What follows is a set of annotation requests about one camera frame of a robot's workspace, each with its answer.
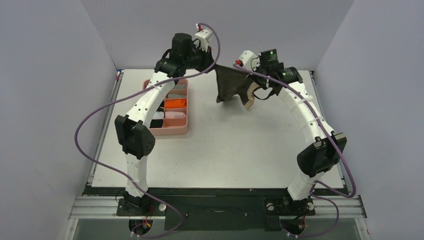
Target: black mount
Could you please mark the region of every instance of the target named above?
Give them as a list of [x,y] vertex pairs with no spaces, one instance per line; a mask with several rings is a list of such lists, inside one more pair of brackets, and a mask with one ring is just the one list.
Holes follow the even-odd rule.
[[187,69],[196,69],[201,72],[213,62],[210,47],[205,52],[195,45],[191,35],[176,33],[172,38],[172,48],[168,49],[162,59],[156,63],[154,72],[163,72],[169,78],[177,78],[184,76]]
[[128,119],[128,115],[118,115],[115,118],[115,128],[118,142],[125,154],[134,155],[140,160],[152,152],[156,139],[143,125],[143,121],[135,122]]
[[[343,133],[333,134],[331,138],[341,152],[346,146],[346,136]],[[300,170],[313,178],[318,173],[329,171],[339,163],[340,157],[328,138],[317,137],[316,142],[309,145],[297,155],[297,164]]]
[[[285,84],[291,84],[294,82],[303,82],[303,79],[295,67],[284,68],[284,63],[278,61],[278,55],[276,49],[263,51],[259,53],[260,66],[256,68],[255,72],[270,76],[274,79],[279,80]],[[260,88],[266,90],[272,88],[272,91],[268,98],[274,94],[278,96],[283,86],[275,82],[269,81],[267,86],[267,80],[260,76],[250,74],[247,78],[253,80]]]

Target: white tabletop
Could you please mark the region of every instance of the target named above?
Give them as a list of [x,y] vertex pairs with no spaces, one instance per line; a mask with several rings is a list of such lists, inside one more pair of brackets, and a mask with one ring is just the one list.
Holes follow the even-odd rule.
[[[117,98],[138,92],[153,70],[126,69]],[[189,70],[187,75],[196,71]],[[300,71],[309,95],[308,71]],[[216,103],[215,71],[188,80],[188,133],[157,136],[147,161],[147,183],[158,188],[287,188],[299,171],[297,154],[307,147],[299,124],[278,96],[256,100],[246,110],[240,98]],[[104,138],[99,160],[127,171],[114,120],[124,116],[138,97],[118,103]],[[335,166],[322,178],[342,188]],[[97,166],[93,187],[126,187],[127,179]]]

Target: gray wall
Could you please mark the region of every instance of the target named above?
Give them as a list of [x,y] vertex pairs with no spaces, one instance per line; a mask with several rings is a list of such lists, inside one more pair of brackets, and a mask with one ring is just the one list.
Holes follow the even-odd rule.
[[[115,77],[79,0],[1,1],[0,239],[62,238],[90,168],[74,131]],[[80,136],[91,154],[101,115]]]
[[152,68],[175,33],[194,34],[205,22],[221,39],[219,64],[277,48],[301,70],[317,67],[353,1],[81,0],[118,68]]
[[315,72],[373,240],[423,239],[424,1],[356,0]]

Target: pink storage bin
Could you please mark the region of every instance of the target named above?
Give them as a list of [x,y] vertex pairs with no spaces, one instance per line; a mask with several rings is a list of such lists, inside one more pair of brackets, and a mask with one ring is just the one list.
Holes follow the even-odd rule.
[[[143,89],[147,87],[150,80],[144,81]],[[168,94],[178,94],[178,95],[185,95],[185,98],[187,100],[187,106],[182,108],[165,108],[164,109],[164,115],[165,118],[163,119],[163,126],[158,128],[149,128],[151,134],[154,136],[165,136],[165,135],[184,135],[187,133],[189,128],[188,125],[188,108],[189,108],[189,81],[187,79],[181,79],[178,81],[177,85],[175,85],[175,88],[178,87],[178,85],[185,84],[186,88],[184,89],[172,89],[169,91]],[[167,118],[167,112],[182,112],[185,113],[184,118]]]

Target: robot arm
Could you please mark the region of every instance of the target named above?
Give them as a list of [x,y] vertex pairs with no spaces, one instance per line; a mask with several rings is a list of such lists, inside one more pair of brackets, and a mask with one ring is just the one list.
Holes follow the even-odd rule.
[[[276,94],[288,106],[302,129],[308,147],[297,155],[299,171],[287,190],[293,200],[307,198],[310,195],[314,182],[319,180],[339,162],[339,156],[323,130],[318,126],[317,121],[321,121],[325,131],[332,134],[334,141],[341,151],[343,151],[346,145],[346,137],[343,133],[336,134],[333,128],[327,124],[312,102],[313,96],[307,93],[305,83],[296,68],[284,68],[283,63],[278,62],[277,51],[275,49],[261,52],[259,56],[247,50],[240,55],[236,62],[248,70],[280,80],[304,97],[304,99],[300,99],[291,90],[285,87],[281,88],[280,85],[276,85],[276,83],[269,82],[261,77],[255,75],[248,76],[263,89],[270,87],[273,87],[274,90],[278,89],[277,91],[279,92]],[[308,101],[313,110],[318,114],[317,117],[312,114],[310,109],[304,104],[304,101]]]
[[[186,33],[175,34],[172,38],[172,47],[156,63],[147,85],[151,90],[141,95],[126,115],[118,115],[114,122],[118,142],[125,153],[127,173],[146,192],[149,188],[146,181],[147,159],[155,145],[155,137],[148,128],[154,113],[176,84],[172,80],[162,84],[160,82],[183,77],[187,69],[204,71],[214,62],[209,47],[213,32],[200,27],[197,30],[194,40]],[[128,203],[140,208],[145,207],[148,200],[130,180],[123,196]]]

